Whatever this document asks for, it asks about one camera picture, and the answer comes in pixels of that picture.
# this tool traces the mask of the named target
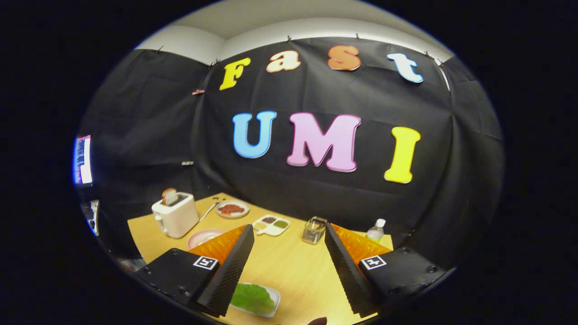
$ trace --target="bread slice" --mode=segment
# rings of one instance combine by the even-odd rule
[[[172,187],[162,192],[162,203],[164,205],[171,205],[175,203],[178,199],[179,196],[177,195],[177,190],[173,189]]]

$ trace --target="orange letter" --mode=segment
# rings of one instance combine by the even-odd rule
[[[269,63],[265,70],[267,70],[267,72],[293,70],[301,64],[298,57],[299,54],[296,51],[279,52],[271,57],[272,62]]]
[[[330,59],[327,61],[333,70],[355,70],[360,67],[361,60],[356,57],[360,51],[354,46],[337,45],[329,50]]]

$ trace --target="glass jar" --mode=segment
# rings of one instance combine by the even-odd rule
[[[303,241],[317,244],[323,234],[325,234],[325,228],[327,226],[327,220],[319,217],[313,217],[305,223],[305,229],[303,230]]]

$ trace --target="plastic bottle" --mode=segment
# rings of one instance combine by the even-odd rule
[[[370,230],[367,231],[365,237],[373,240],[376,243],[379,243],[379,241],[381,241],[381,238],[383,237],[383,226],[385,225],[386,221],[384,219],[378,219],[377,222],[375,223],[375,226],[373,226]]]

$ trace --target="pink plate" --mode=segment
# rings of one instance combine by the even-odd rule
[[[221,234],[224,234],[225,232],[223,230],[218,230],[218,229],[207,229],[207,230],[201,230],[199,232],[196,232],[195,234],[193,234],[191,236],[191,238],[188,239],[188,248],[192,249],[194,247],[199,246],[200,244],[209,241],[213,238],[215,238],[216,236],[219,236]]]

